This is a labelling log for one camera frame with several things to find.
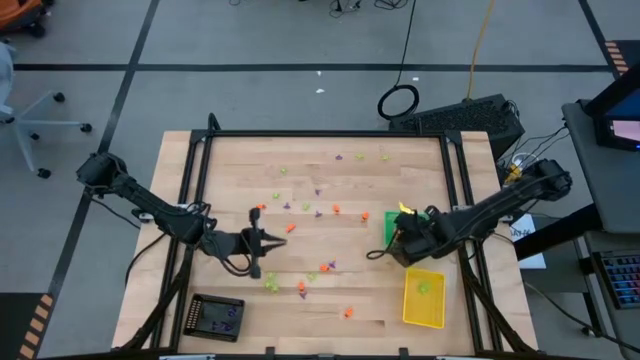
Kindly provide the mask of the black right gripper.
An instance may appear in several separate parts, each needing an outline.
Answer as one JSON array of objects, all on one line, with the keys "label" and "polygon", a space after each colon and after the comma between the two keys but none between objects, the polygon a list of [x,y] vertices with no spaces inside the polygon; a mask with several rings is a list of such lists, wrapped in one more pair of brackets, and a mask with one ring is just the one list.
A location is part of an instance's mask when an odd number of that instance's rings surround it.
[{"label": "black right gripper", "polygon": [[427,207],[425,216],[401,212],[395,218],[392,256],[399,264],[409,267],[424,258],[438,259],[445,255],[445,242],[433,232],[436,216],[440,214],[436,207]]}]

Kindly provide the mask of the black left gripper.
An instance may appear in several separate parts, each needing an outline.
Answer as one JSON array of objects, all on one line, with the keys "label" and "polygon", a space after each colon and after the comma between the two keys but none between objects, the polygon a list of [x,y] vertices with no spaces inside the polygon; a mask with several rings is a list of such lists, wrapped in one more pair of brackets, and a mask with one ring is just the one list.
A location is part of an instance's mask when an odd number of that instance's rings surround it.
[{"label": "black left gripper", "polygon": [[[250,277],[259,279],[261,270],[257,261],[257,245],[253,243],[251,237],[257,234],[257,222],[260,217],[260,209],[252,208],[249,210],[250,227],[242,229],[239,233],[226,233],[216,230],[217,220],[211,218],[209,220],[209,241],[214,251],[213,256],[216,257],[222,267],[231,275],[236,277]],[[271,235],[265,230],[261,230],[261,239],[268,242],[279,242],[279,244],[265,245],[261,247],[264,254],[271,250],[284,246],[286,239]],[[229,259],[231,255],[243,255],[247,260],[245,268],[239,268]]]}]

